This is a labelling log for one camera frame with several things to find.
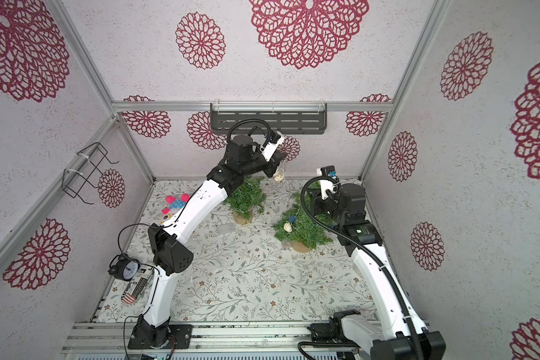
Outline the clear plastic battery box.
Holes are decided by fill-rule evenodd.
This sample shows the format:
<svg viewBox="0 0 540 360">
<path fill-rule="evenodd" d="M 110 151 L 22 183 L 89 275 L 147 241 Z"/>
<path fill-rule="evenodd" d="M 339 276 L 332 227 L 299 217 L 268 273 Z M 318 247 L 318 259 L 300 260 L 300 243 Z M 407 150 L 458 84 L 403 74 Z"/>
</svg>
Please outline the clear plastic battery box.
<svg viewBox="0 0 540 360">
<path fill-rule="evenodd" d="M 234 223 L 225 223 L 216 226 L 216 232 L 219 235 L 226 235 L 233 233 L 236 230 L 236 225 Z"/>
</svg>

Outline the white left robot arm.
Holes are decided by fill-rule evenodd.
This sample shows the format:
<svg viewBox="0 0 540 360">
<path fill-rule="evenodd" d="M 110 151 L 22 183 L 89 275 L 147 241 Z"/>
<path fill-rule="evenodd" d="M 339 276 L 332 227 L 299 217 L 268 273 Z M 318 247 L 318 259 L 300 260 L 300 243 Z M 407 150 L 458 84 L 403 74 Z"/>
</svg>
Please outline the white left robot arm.
<svg viewBox="0 0 540 360">
<path fill-rule="evenodd" d="M 267 121 L 250 118 L 231 126 L 226 135 L 224 156 L 192 193 L 184 207 L 164 224 L 148 226 L 153 255 L 149 267 L 154 272 L 151 293 L 144 312 L 136 318 L 124 349 L 146 350 L 181 345 L 182 336 L 170 330 L 171 301 L 179 276 L 194 259 L 186 243 L 211 211 L 237 190 L 248 176 L 276 173 L 286 155 L 278 151 L 282 133 Z"/>
</svg>

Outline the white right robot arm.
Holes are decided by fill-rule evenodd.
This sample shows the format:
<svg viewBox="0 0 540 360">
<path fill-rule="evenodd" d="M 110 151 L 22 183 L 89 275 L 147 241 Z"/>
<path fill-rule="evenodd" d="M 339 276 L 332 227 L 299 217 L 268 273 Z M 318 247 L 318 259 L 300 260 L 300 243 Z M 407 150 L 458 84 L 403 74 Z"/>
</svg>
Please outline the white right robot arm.
<svg viewBox="0 0 540 360">
<path fill-rule="evenodd" d="M 410 304 L 389 262 L 376 227 L 367 219 L 365 189 L 341 183 L 333 166 L 317 169 L 300 194 L 301 208 L 310 220 L 337 236 L 365 281 L 379 313 L 379 324 L 357 310 L 334 313 L 327 323 L 310 325 L 312 339 L 306 347 L 354 347 L 369 359 L 442 359 L 446 342 L 439 331 L 430 331 Z"/>
</svg>

